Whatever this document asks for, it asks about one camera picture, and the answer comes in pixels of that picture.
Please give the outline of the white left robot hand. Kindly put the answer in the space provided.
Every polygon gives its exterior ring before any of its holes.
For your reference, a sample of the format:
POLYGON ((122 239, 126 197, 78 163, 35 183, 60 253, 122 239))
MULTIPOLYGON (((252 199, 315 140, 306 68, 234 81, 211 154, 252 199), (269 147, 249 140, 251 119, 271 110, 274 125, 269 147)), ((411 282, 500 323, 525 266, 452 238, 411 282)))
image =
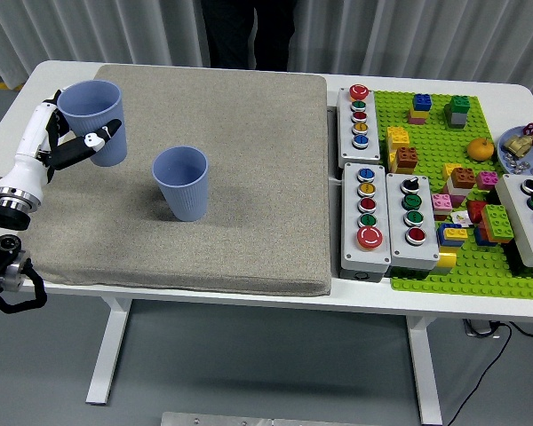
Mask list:
POLYGON ((36 107, 12 170, 0 178, 0 201, 19 198, 35 209, 54 171, 87 159, 112 167, 126 155, 121 89, 104 80, 75 83, 36 107))

